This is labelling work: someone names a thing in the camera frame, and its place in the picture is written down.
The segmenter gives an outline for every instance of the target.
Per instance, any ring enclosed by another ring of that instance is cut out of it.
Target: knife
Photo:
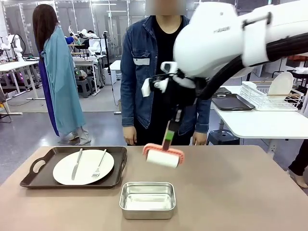
[[[81,158],[81,155],[82,155],[82,148],[79,151],[78,159],[77,159],[77,162],[76,162],[76,164],[74,166],[74,169],[73,169],[72,180],[75,180],[75,175],[76,175],[76,172],[77,172],[77,169],[78,169],[79,160]]]

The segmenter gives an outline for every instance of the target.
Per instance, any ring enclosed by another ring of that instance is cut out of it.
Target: stainless steel box
[[[128,182],[122,188],[120,207],[126,219],[170,219],[176,207],[173,185]]]

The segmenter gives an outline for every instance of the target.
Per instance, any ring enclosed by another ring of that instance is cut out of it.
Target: brown tabletop
[[[121,186],[111,190],[30,190],[19,186],[38,149],[0,187],[1,231],[303,231],[308,197],[257,146],[186,146],[171,169],[145,162],[127,147],[122,185],[168,181],[177,210],[171,220],[125,220]]]

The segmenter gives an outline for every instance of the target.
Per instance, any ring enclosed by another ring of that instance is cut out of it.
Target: round plate
[[[290,72],[283,72],[278,75],[269,87],[268,94],[287,95],[293,86],[293,75]],[[270,98],[284,98],[283,96],[271,96]]]
[[[114,167],[114,158],[106,152],[100,166],[100,175],[93,178],[92,174],[98,167],[103,156],[101,150],[84,150],[79,161],[75,179],[72,180],[72,173],[77,162],[79,152],[68,155],[60,160],[53,169],[53,177],[60,184],[64,185],[84,185],[96,182],[106,176]]]

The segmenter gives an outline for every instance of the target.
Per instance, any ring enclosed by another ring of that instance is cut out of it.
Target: green tape
[[[168,130],[168,131],[167,131],[167,134],[166,134],[165,140],[171,141],[171,140],[173,139],[173,136],[174,136],[174,132]]]

